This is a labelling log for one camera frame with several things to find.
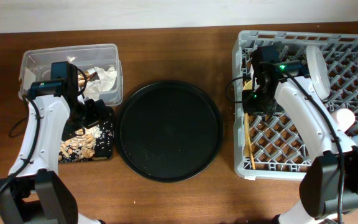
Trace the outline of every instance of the white tissue paper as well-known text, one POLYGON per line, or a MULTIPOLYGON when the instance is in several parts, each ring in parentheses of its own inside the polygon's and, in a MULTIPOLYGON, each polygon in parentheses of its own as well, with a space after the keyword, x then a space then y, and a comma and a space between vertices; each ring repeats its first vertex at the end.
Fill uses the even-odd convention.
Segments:
POLYGON ((114 67, 110 67, 109 70, 104 71, 103 68, 94 68, 98 73, 98 80, 88 81, 84 94, 97 93, 102 91, 110 91, 114 86, 117 78, 117 71, 114 67))

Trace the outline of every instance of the white disc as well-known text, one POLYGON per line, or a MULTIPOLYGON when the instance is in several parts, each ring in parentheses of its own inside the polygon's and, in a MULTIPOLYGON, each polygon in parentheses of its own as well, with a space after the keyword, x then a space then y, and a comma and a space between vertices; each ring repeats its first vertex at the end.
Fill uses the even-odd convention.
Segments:
POLYGON ((329 78, 326 62, 323 54, 317 46, 309 45, 306 47, 306 59, 310 72, 310 78, 313 86, 320 99, 325 99, 329 96, 329 78))

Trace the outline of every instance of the yellow object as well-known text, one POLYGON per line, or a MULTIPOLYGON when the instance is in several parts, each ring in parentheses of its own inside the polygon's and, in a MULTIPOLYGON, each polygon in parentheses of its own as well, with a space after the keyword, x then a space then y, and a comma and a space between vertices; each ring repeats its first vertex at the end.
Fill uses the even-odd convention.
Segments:
MULTIPOLYGON (((243 88, 243 90, 250 89, 252 89, 252 81, 247 82, 243 88)), ((254 154, 252 152, 252 144, 249 136, 249 116, 247 113, 244 114, 244 137, 246 140, 246 148, 244 150, 244 155, 251 159, 252 169, 255 169, 254 154)))

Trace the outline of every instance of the plastic container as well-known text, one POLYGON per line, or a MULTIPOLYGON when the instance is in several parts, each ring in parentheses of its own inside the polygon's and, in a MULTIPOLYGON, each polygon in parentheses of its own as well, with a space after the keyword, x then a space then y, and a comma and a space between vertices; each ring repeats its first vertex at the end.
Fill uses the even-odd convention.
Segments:
MULTIPOLYGON (((258 46, 274 45, 280 60, 301 60, 307 63, 308 45, 319 47, 327 65, 330 94, 323 100, 332 113, 340 108, 350 109, 356 116, 355 123, 346 132, 358 134, 358 35, 316 34, 302 32, 276 32, 243 30, 232 50, 232 77, 249 75, 250 53, 258 46)), ((242 80, 233 82, 236 100, 241 100, 242 80)), ((260 116, 249 124, 250 138, 256 169, 244 154, 244 111, 235 105, 234 170, 245 179, 302 180, 311 165, 307 148, 286 112, 276 113, 271 122, 260 116)))
POLYGON ((19 98, 27 93, 31 83, 50 80, 50 66, 54 62, 68 61, 83 71, 91 67, 107 70, 113 66, 117 70, 117 78, 110 91, 85 94, 86 99, 102 99, 108 106, 116 106, 122 102, 123 79, 121 62, 118 58, 117 46, 114 44, 81 45, 57 47, 52 49, 29 50, 24 53, 19 81, 22 81, 19 98))

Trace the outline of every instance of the grid pattern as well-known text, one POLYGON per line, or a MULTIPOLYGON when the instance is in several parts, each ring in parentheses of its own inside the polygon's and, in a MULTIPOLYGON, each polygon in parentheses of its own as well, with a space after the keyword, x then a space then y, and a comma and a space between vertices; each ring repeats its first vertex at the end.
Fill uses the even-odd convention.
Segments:
MULTIPOLYGON (((250 75, 250 53, 258 46, 275 44, 280 51, 283 62, 301 60, 306 64, 307 44, 293 44, 299 36, 293 36, 293 42, 278 41, 277 36, 270 38, 258 37, 261 33, 252 35, 252 41, 241 42, 242 67, 240 75, 250 75)), ((326 61, 331 94, 323 103, 332 112, 339 108, 349 108, 356 115, 355 124, 347 131, 349 136, 358 134, 358 41, 340 42, 328 38, 300 35, 304 42, 320 43, 319 46, 326 61)), ((280 40, 287 39, 285 34, 280 40)), ((242 82, 235 82, 236 98, 241 100, 242 82)), ((269 123, 263 122, 261 116, 250 121, 250 136, 254 145, 254 159, 257 169, 271 171, 305 172, 311 165, 307 148, 301 140, 294 124, 286 112, 276 113, 269 123)), ((251 169, 250 160, 244 160, 244 169, 251 169)))

